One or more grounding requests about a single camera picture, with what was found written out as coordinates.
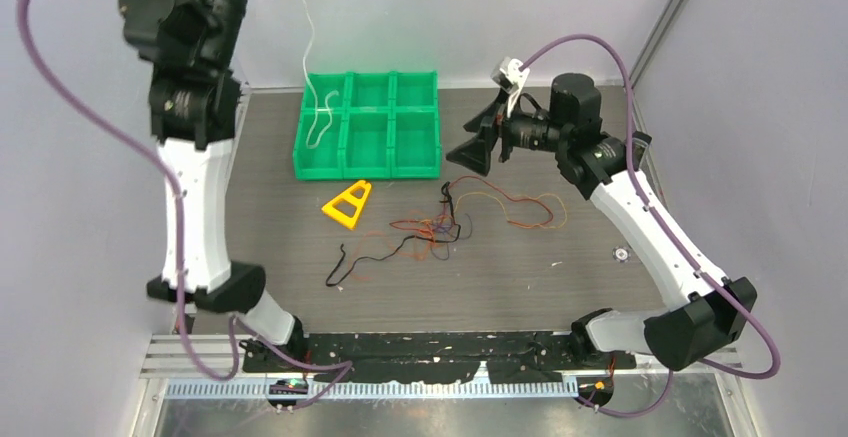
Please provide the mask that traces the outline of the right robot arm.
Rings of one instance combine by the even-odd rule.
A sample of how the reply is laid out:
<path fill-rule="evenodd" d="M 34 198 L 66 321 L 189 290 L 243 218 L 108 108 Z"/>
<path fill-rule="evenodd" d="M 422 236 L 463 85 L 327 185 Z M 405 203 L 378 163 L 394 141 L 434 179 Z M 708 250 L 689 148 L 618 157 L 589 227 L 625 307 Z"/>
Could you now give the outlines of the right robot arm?
<path fill-rule="evenodd" d="M 448 161 L 479 175 L 489 173 L 496 146 L 499 161 L 513 148 L 554 154 L 565 180 L 618 229 L 656 285 L 663 308 L 592 312 L 571 325 L 571 354 L 596 367 L 611 352 L 654 356 L 680 371 L 736 342 L 757 292 L 745 277 L 731 280 L 685 236 L 650 191 L 641 170 L 630 172 L 625 143 L 602 129 L 602 96 L 585 74 L 565 73 L 551 84 L 550 106 L 528 113 L 496 98 L 464 129 L 471 138 L 448 152 Z"/>

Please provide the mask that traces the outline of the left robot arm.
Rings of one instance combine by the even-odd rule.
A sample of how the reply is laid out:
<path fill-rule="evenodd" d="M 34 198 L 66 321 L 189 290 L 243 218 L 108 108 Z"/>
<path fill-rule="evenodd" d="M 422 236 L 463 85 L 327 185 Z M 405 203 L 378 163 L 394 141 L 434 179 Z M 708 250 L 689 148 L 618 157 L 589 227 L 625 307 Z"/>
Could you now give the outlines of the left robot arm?
<path fill-rule="evenodd" d="M 232 260 L 225 199 L 242 95 L 231 60 L 248 0 L 118 0 L 123 36 L 152 66 L 148 104 L 166 180 L 167 253 L 147 295 L 240 317 L 280 369 L 307 355 L 301 320 L 266 288 L 262 266 Z"/>

